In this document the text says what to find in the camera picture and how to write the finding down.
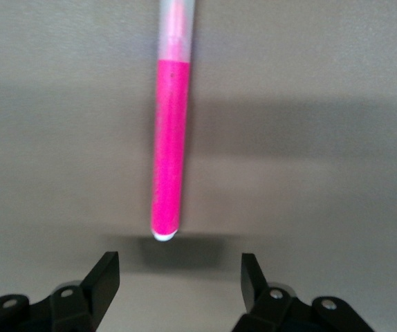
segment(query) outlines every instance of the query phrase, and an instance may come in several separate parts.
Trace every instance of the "highlighter pen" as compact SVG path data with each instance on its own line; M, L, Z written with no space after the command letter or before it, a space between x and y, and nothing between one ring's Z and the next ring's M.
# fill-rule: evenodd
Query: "highlighter pen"
M172 239L179 226L193 19L194 0L160 1L151 204L159 241Z

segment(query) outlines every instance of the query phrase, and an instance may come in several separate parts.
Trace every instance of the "translucent pen cap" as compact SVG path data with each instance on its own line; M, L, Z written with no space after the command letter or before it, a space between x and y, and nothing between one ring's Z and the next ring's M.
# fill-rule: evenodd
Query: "translucent pen cap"
M158 58L190 62L194 0L160 0Z

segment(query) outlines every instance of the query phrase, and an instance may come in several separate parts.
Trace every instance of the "pink pen barrel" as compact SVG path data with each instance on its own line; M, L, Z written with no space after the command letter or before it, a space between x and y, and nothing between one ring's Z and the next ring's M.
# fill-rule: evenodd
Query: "pink pen barrel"
M194 1L160 1L151 231L171 239L180 224Z

